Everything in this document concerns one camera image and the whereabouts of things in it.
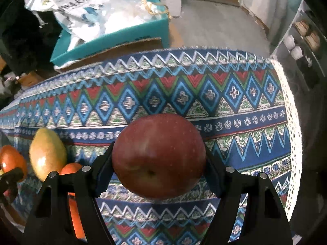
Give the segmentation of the orange persimmon fruit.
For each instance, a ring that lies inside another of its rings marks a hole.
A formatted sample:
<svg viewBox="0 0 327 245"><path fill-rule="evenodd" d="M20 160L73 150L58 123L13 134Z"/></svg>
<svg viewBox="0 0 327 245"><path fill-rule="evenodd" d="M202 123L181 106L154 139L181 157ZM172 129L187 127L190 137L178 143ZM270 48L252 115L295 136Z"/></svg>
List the orange persimmon fruit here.
<svg viewBox="0 0 327 245"><path fill-rule="evenodd" d="M24 157L11 145L4 145L1 147L1 170L6 173L14 168L21 168L23 172L23 178L19 182L22 182L28 175L27 162Z"/></svg>

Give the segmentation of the yellow green mango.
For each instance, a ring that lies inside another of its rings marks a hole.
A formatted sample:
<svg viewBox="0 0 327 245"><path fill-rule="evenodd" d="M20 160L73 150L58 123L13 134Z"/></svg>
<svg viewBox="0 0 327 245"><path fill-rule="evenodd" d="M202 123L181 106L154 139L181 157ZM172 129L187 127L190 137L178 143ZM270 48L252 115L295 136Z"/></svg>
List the yellow green mango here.
<svg viewBox="0 0 327 245"><path fill-rule="evenodd" d="M44 182L50 172L61 172L67 163L67 152L55 131L40 128L29 147L29 159L34 174Z"/></svg>

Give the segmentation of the orange round fruit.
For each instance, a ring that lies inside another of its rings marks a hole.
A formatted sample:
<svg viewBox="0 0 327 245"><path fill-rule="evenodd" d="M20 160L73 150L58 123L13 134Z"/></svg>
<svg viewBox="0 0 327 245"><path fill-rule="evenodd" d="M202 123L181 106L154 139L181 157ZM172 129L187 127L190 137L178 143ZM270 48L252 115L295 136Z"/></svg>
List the orange round fruit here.
<svg viewBox="0 0 327 245"><path fill-rule="evenodd" d="M76 173L81 168L82 165L79 163L69 163L62 168L62 170L60 171L60 175ZM85 233L82 227L82 222L80 220L75 194L68 193L68 198L69 198L68 201L69 201L70 215L72 218L75 235L78 239L84 239Z"/></svg>

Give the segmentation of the dark red apple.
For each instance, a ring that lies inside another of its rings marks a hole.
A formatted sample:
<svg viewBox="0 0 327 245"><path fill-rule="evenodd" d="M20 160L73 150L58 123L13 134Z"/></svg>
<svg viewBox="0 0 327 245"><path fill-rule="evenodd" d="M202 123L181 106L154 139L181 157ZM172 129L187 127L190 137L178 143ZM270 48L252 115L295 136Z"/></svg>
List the dark red apple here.
<svg viewBox="0 0 327 245"><path fill-rule="evenodd" d="M176 114L141 117L116 139L115 174L132 193L165 200L193 189L202 176L206 149L197 128Z"/></svg>

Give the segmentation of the blue patterned tablecloth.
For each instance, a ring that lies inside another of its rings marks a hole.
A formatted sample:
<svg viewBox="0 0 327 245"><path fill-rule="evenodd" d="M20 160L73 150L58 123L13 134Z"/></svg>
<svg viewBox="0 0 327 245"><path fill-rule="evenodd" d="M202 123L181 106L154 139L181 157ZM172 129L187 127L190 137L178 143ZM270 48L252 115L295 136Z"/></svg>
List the blue patterned tablecloth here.
<svg viewBox="0 0 327 245"><path fill-rule="evenodd" d="M36 131L53 129L70 161L91 164L132 121L175 113L199 130L214 157L247 175L265 172L290 221L301 176L301 133L281 65L246 51L165 49L61 73L1 110L1 146L29 161ZM155 204L114 176L97 199L117 244L200 244L219 199L201 179Z"/></svg>

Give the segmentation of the teal storage box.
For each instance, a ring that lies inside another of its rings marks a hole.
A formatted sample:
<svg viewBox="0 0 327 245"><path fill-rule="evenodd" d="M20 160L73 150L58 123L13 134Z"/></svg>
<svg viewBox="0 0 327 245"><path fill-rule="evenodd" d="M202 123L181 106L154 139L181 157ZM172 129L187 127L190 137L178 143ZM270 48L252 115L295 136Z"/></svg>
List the teal storage box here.
<svg viewBox="0 0 327 245"><path fill-rule="evenodd" d="M53 65L62 66L66 62L79 60L106 49L141 39L160 38L163 47L168 48L170 46L169 20L168 15L164 13L161 19L103 35L69 51L70 37L70 33L62 30L51 55L50 62Z"/></svg>

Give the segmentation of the white shoe rack shelf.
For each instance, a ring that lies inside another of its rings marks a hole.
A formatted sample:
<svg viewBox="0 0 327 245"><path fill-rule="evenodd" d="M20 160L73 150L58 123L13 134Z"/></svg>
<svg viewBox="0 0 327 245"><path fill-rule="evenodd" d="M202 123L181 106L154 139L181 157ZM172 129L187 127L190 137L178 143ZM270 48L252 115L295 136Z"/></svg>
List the white shoe rack shelf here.
<svg viewBox="0 0 327 245"><path fill-rule="evenodd" d="M326 79L326 30L305 1L271 58L282 65L288 80L305 92Z"/></svg>

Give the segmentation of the white rice bag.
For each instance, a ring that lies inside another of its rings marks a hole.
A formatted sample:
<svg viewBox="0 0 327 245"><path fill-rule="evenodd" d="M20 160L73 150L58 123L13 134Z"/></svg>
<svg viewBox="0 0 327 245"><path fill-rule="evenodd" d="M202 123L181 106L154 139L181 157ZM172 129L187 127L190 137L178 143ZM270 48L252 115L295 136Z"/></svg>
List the white rice bag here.
<svg viewBox="0 0 327 245"><path fill-rule="evenodd" d="M24 0L32 13L52 12L63 30L90 42L168 15L159 0Z"/></svg>

